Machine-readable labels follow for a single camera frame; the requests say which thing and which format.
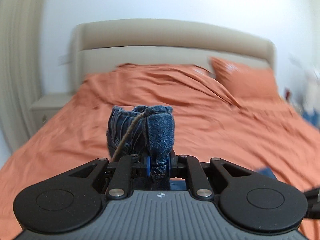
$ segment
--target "white curtain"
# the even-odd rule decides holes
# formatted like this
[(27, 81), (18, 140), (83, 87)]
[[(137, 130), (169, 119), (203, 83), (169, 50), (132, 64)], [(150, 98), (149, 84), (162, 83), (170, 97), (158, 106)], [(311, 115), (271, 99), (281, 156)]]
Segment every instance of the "white curtain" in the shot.
[(35, 132), (41, 95), (39, 28), (44, 0), (0, 0), (0, 125), (11, 151)]

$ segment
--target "orange bedsheet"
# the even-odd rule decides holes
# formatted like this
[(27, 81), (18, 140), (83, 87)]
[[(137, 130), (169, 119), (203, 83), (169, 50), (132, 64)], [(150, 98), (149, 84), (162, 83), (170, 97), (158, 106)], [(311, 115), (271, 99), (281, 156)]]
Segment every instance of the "orange bedsheet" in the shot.
[[(286, 103), (239, 101), (192, 66), (122, 65), (87, 76), (72, 100), (0, 170), (0, 239), (21, 228), (12, 211), (25, 187), (109, 157), (106, 128), (113, 105), (173, 106), (174, 150), (208, 162), (220, 157), (249, 169), (271, 167), (277, 178), (307, 190), (320, 185), (320, 133)], [(300, 230), (320, 239), (319, 221)]]

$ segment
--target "logo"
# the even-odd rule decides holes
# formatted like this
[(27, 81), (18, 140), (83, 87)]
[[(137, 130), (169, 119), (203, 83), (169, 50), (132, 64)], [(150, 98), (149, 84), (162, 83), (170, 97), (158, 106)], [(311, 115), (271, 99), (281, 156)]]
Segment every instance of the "logo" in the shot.
[(163, 197), (165, 197), (166, 196), (166, 194), (164, 194), (164, 193), (159, 193), (159, 194), (157, 194), (157, 196), (159, 197), (159, 198), (163, 198)]

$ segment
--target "circular pad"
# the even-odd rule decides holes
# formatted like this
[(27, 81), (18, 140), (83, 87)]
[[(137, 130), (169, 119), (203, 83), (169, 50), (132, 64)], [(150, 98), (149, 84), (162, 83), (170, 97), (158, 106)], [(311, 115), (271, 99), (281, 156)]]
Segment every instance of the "circular pad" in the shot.
[(271, 188), (257, 188), (247, 194), (247, 200), (257, 208), (274, 209), (283, 204), (284, 197)]
[(48, 211), (57, 211), (67, 208), (73, 203), (73, 195), (61, 189), (48, 190), (41, 193), (36, 202), (39, 207)]
[(276, 233), (297, 228), (307, 212), (302, 192), (261, 176), (232, 179), (219, 199), (222, 213), (243, 229)]
[(21, 227), (42, 234), (77, 229), (94, 219), (101, 208), (99, 193), (82, 178), (69, 176), (27, 187), (13, 203)]

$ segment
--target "wall outlet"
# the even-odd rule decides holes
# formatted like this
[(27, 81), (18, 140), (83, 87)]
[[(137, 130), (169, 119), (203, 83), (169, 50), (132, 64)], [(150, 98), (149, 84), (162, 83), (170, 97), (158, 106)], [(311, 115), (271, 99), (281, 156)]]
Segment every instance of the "wall outlet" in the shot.
[(66, 55), (60, 56), (58, 58), (59, 66), (66, 65), (66, 64), (69, 64), (69, 63), (70, 63), (70, 54), (66, 54)]

